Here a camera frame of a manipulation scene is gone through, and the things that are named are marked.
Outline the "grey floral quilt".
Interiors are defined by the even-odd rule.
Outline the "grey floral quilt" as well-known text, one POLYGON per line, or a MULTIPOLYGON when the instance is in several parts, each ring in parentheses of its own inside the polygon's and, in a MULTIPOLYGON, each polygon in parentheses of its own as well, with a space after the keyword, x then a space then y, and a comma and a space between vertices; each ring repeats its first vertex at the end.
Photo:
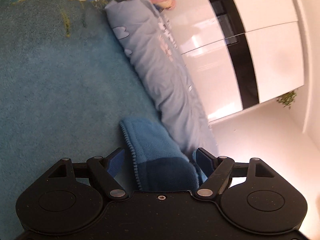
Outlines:
POLYGON ((112 1, 107 19, 181 151, 218 153, 204 107, 167 19, 149 0, 112 1))

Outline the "green hanging plant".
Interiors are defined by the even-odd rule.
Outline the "green hanging plant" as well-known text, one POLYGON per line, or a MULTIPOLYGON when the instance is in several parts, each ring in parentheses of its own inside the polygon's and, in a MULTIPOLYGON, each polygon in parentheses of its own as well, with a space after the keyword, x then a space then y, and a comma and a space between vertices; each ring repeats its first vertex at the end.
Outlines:
POLYGON ((292 104, 295 102, 296 96, 296 91, 292 90, 277 97, 277 103, 281 104, 283 107, 287 107, 288 109, 290 109, 292 104))

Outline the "teal floral bed sheet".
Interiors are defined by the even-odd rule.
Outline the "teal floral bed sheet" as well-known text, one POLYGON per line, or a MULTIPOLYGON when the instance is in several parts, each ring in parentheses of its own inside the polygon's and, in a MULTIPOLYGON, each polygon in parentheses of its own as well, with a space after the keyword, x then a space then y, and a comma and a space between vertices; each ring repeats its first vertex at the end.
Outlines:
POLYGON ((1 0, 1 239, 22 233, 16 200, 58 160, 125 146, 124 117, 159 120, 109 1, 1 0))

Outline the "blue fleece zip jacket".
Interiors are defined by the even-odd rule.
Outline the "blue fleece zip jacket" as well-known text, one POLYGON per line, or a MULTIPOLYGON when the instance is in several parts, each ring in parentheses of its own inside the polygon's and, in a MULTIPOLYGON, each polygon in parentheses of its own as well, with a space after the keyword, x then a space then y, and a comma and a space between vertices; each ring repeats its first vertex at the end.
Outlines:
POLYGON ((167 130, 147 118, 120 121, 140 191, 196 191, 207 176, 191 158, 184 155, 167 130))

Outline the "white glossy wardrobe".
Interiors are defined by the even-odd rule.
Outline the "white glossy wardrobe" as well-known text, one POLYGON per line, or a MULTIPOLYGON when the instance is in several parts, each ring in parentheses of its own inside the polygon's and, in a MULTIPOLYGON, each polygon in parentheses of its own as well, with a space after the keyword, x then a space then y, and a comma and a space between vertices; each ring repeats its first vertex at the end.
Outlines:
POLYGON ((211 122, 304 85, 293 0, 176 0, 167 17, 211 122))

